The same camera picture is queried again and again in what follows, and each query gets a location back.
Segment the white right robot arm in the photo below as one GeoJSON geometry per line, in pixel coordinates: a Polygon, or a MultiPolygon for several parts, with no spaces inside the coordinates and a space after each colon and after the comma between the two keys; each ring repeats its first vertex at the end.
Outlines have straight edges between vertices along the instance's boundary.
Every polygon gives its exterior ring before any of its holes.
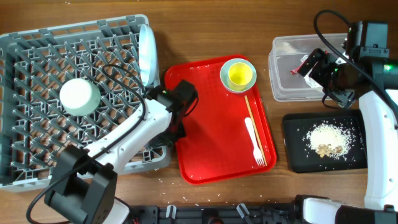
{"type": "Polygon", "coordinates": [[[359,102],[366,132],[368,184],[364,208],[299,195],[294,220],[303,223],[397,223],[397,62],[380,50],[351,61],[315,49],[298,70],[342,108],[359,102]]]}

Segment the white plastic fork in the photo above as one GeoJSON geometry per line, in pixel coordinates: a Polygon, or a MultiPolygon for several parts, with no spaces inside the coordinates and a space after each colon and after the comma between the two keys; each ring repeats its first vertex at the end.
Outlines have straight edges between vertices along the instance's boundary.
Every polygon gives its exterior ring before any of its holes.
{"type": "Polygon", "coordinates": [[[257,144],[257,139],[256,139],[256,135],[255,135],[255,130],[254,130],[254,126],[252,123],[252,119],[250,117],[247,117],[244,119],[245,125],[246,125],[246,129],[249,133],[249,137],[251,138],[252,141],[252,145],[253,145],[253,156],[254,159],[256,160],[257,165],[259,166],[264,166],[265,162],[262,156],[262,152],[257,144]]]}

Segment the red snack wrapper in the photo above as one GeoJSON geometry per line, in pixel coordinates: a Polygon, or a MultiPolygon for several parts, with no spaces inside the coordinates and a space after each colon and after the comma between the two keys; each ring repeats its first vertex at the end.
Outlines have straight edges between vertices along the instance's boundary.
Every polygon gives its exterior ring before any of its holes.
{"type": "Polygon", "coordinates": [[[303,75],[303,74],[307,74],[308,73],[308,69],[307,69],[307,66],[306,66],[306,60],[302,60],[302,63],[297,67],[297,68],[294,68],[294,69],[292,69],[291,71],[290,71],[290,74],[291,75],[295,75],[295,74],[300,74],[300,75],[303,75]]]}

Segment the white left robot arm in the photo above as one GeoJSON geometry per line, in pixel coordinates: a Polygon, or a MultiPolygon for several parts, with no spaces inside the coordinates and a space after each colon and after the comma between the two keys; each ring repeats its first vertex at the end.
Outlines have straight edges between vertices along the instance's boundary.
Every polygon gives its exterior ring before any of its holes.
{"type": "Polygon", "coordinates": [[[70,223],[124,223],[130,208],[116,198],[118,175],[147,144],[171,146],[184,136],[182,119],[197,99],[194,86],[158,86],[116,129],[84,149],[59,157],[44,202],[70,223]]]}

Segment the red plastic tray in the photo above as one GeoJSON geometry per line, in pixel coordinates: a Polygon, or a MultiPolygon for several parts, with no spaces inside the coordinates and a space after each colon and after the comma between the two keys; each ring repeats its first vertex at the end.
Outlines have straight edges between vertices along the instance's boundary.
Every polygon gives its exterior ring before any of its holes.
{"type": "Polygon", "coordinates": [[[259,89],[254,85],[244,93],[231,93],[222,84],[220,70],[225,62],[243,55],[229,55],[183,63],[170,67],[165,86],[174,89],[181,80],[193,84],[198,104],[186,118],[186,136],[175,148],[182,177],[189,184],[200,185],[271,170],[277,153],[267,122],[259,89]],[[267,166],[258,166],[244,119],[249,117],[244,96],[248,97],[267,166]]]}

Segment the small green bowl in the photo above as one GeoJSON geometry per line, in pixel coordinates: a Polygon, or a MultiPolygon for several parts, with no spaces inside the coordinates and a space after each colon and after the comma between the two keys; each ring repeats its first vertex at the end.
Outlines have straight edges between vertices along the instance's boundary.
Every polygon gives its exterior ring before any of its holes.
{"type": "Polygon", "coordinates": [[[249,61],[242,58],[233,58],[221,67],[220,79],[228,91],[240,94],[254,86],[257,73],[249,61]]]}

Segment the yellow cup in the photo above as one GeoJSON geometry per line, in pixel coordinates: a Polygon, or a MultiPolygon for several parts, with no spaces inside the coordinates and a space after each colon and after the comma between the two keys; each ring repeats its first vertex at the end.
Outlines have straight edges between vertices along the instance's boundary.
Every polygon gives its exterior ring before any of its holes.
{"type": "Polygon", "coordinates": [[[252,80],[251,67],[243,62],[232,64],[228,70],[228,85],[232,90],[241,91],[246,88],[252,80]]]}

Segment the green bowl with rice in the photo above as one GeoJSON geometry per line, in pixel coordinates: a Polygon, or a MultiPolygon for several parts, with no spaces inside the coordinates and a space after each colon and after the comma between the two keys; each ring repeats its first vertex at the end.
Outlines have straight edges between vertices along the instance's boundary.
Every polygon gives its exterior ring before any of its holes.
{"type": "Polygon", "coordinates": [[[100,100],[99,88],[82,78],[67,81],[60,90],[60,102],[72,116],[85,116],[94,112],[100,100]]]}

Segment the grey dishwasher rack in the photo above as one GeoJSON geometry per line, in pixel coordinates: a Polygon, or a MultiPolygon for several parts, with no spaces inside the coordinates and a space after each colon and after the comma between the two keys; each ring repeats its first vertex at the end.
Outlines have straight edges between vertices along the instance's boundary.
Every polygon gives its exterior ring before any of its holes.
{"type": "Polygon", "coordinates": [[[143,14],[26,30],[1,36],[1,188],[25,192],[49,184],[57,156],[117,128],[139,107],[139,31],[143,14]],[[94,112],[72,116],[61,87],[82,78],[101,100],[94,112]]]}

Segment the wooden chopstick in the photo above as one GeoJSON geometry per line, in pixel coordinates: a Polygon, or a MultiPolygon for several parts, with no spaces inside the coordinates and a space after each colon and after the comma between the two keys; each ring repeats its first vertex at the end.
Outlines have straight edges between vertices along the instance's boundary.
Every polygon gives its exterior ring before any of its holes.
{"type": "Polygon", "coordinates": [[[259,148],[260,148],[260,150],[262,152],[262,156],[263,156],[263,159],[264,159],[264,162],[265,162],[264,166],[266,167],[267,166],[267,161],[266,161],[266,157],[264,155],[264,151],[262,150],[261,139],[260,139],[258,131],[257,131],[257,127],[256,127],[256,123],[255,123],[254,116],[253,116],[253,113],[252,113],[252,109],[251,109],[248,97],[246,95],[244,96],[244,99],[245,99],[245,103],[246,103],[246,106],[247,106],[247,109],[248,109],[249,117],[252,119],[252,123],[253,123],[254,130],[255,130],[255,135],[256,135],[256,139],[257,139],[257,144],[258,144],[258,146],[259,146],[259,148]]]}

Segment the light blue plate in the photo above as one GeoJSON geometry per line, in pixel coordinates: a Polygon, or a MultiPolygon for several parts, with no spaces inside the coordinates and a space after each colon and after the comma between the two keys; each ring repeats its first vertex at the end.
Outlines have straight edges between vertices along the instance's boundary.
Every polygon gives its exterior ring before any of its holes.
{"type": "Polygon", "coordinates": [[[153,84],[157,76],[157,49],[155,35],[152,29],[146,25],[141,25],[139,31],[139,68],[141,81],[144,86],[153,84]]]}

